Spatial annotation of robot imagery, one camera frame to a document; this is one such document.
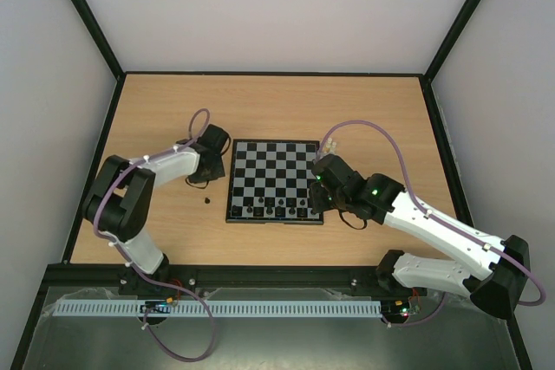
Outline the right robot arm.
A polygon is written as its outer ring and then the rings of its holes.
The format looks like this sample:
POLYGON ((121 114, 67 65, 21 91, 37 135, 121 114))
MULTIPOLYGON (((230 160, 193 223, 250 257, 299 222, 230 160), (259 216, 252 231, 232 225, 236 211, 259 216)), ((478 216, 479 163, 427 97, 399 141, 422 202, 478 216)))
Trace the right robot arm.
POLYGON ((316 212, 348 212, 365 223, 385 224, 447 255, 439 260, 390 250, 376 269, 384 291, 434 289, 466 297, 493 317, 513 317, 527 281, 523 270, 530 266, 524 239, 476 230, 411 198, 405 185, 386 175, 363 178, 334 154, 322 157, 311 171, 316 180, 310 185, 310 198, 316 212))

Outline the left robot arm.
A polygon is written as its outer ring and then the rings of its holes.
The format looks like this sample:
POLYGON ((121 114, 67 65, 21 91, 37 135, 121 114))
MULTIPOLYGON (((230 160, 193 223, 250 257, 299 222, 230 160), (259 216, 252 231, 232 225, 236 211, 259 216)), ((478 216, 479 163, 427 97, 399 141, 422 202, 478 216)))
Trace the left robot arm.
POLYGON ((155 274, 167 257, 146 228, 153 191, 178 178, 194 185, 223 178, 223 155, 230 143, 224 129, 210 124, 196 140, 181 140, 155 155, 108 157, 82 205, 83 218, 128 263, 146 275, 155 274))

